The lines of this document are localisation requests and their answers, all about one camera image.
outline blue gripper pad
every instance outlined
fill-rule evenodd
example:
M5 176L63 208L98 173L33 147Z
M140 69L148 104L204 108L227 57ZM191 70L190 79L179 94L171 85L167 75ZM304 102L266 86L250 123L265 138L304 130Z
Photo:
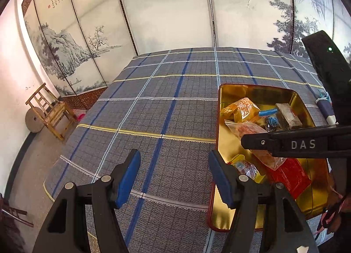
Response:
M208 153L208 165L222 201L226 203L229 208L234 208L232 188L222 168L230 165L227 165L224 162L222 156L217 150L212 150Z
M139 171L141 156L139 151L135 151L126 172L118 185L118 196L115 201L118 208L127 202L132 186Z

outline metal rivet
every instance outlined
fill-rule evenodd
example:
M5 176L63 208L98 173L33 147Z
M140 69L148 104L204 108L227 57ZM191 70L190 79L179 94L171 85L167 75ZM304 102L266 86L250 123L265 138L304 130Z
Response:
M111 180L111 176L110 175L102 176L101 180L105 183L109 182Z
M73 186L74 186L74 183L68 182L67 184L64 185L64 188L67 190L70 190L71 188L73 188Z
M242 182L247 182L249 180L249 177L246 175L240 175L239 180Z
M284 188L284 185L282 183L276 183L276 187L281 190Z

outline golden tray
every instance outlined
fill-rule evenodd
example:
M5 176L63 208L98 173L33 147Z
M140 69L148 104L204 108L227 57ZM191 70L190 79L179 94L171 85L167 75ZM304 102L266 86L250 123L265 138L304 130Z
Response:
M220 152L225 162L229 162L237 154L244 154L245 159L255 159L249 150L245 150L236 136L225 125L220 110L239 99L248 97L261 110L274 108L276 103L288 103L301 120L303 127L315 127L315 124L299 95L289 89L273 86L223 84L218 91L218 117L216 149ZM311 180L296 203L305 214L306 219L313 218L322 213L326 206L328 192L328 164L326 159L298 158L303 169ZM265 176L257 175L255 181L260 183ZM257 210L256 230L263 228L264 205L259 205ZM235 209L229 209L219 195L213 183L208 207L208 226L214 231L228 231L234 217Z

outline concrete floor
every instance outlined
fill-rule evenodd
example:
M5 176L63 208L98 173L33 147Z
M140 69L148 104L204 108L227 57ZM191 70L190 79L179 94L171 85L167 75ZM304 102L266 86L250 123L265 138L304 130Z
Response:
M62 119L57 128L65 126ZM67 141L74 127L66 135ZM30 228L17 222L25 241L25 251L31 253L34 243L53 202L44 191L43 183L54 163L59 159L64 142L59 141L46 127L39 132L29 146L18 169L10 195L10 205L28 212L27 220L34 224ZM91 250L99 252L95 238L89 236Z

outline white wall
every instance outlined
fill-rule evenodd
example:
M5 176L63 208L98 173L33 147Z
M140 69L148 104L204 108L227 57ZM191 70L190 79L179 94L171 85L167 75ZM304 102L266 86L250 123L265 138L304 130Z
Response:
M29 107L25 102L43 82L57 95L30 42L21 4L22 0L10 0L0 15L0 193L2 194L5 192L13 162L29 134L25 124L25 115Z

